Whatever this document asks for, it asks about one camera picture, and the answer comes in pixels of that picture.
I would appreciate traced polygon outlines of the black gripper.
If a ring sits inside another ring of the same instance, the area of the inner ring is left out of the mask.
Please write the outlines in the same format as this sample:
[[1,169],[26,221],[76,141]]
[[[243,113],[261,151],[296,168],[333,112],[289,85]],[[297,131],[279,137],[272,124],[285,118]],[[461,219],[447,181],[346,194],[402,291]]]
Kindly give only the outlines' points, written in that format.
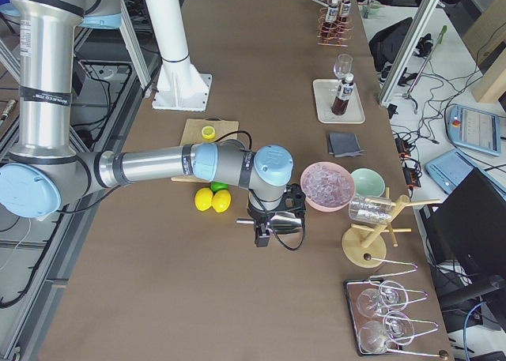
[[253,220],[257,247],[267,247],[271,236],[283,247],[289,247],[281,236],[296,234],[300,234],[296,247],[302,247],[306,239],[306,195],[299,184],[287,185],[274,209],[268,209],[266,201],[261,200],[252,189],[249,190],[248,199],[247,213]]

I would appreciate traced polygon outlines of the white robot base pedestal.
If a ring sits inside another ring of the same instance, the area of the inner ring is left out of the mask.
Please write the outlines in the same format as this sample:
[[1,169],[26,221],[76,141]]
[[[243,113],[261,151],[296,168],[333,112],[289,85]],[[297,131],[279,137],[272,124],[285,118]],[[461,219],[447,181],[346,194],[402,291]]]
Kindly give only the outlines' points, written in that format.
[[179,0],[145,0],[162,60],[153,108],[206,109],[212,76],[191,62]]

